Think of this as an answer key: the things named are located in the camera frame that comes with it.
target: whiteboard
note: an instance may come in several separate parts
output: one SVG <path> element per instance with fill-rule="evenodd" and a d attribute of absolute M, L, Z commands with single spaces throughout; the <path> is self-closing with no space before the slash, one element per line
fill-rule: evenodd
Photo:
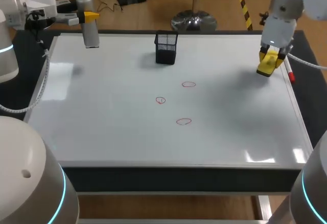
<path fill-rule="evenodd" d="M 261 36 L 179 35 L 172 66 L 155 63 L 154 38 L 54 41 L 27 122 L 63 167 L 303 166 L 312 146 L 285 67 L 256 73 Z"/>

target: wooden floor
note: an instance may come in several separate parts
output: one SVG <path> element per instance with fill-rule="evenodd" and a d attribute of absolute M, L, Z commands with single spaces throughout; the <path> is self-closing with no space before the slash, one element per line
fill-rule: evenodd
<path fill-rule="evenodd" d="M 110 7 L 116 0 L 103 0 Z M 260 12 L 269 8 L 270 0 L 245 0 L 255 30 Z M 147 0 L 142 4 L 119 7 L 115 12 L 101 11 L 99 29 L 158 30 L 170 29 L 170 20 L 180 11 L 191 9 L 192 0 Z M 246 30 L 239 0 L 201 0 L 200 9 L 218 21 L 217 30 Z M 52 28 L 68 29 L 55 25 Z M 324 48 L 327 22 L 302 17 L 298 29 L 304 30 L 310 46 L 321 65 L 327 65 Z M 80 196 L 81 218 L 195 218 L 255 219 L 251 196 Z M 284 196 L 271 196 L 274 211 Z"/>

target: marker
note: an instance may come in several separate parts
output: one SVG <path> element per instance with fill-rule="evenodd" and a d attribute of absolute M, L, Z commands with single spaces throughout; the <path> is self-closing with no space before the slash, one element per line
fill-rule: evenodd
<path fill-rule="evenodd" d="M 285 65 L 285 68 L 286 68 L 286 71 L 287 71 L 287 74 L 288 74 L 288 77 L 289 77 L 291 83 L 295 83 L 295 76 L 292 71 L 290 62 L 288 61 L 288 58 L 285 58 L 284 65 Z"/>

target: chair base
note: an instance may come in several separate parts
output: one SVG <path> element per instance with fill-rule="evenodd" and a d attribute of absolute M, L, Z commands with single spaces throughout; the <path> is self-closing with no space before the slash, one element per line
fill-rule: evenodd
<path fill-rule="evenodd" d="M 192 10 L 178 13 L 171 22 L 175 31 L 215 31 L 216 19 L 204 11 L 193 14 Z"/>

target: table leg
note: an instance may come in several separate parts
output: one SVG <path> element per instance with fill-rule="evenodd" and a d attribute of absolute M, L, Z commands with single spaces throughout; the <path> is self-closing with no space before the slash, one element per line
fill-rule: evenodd
<path fill-rule="evenodd" d="M 258 213 L 260 220 L 269 220 L 271 217 L 271 208 L 269 202 L 269 196 L 259 195 L 256 196 L 256 203 L 258 205 Z"/>

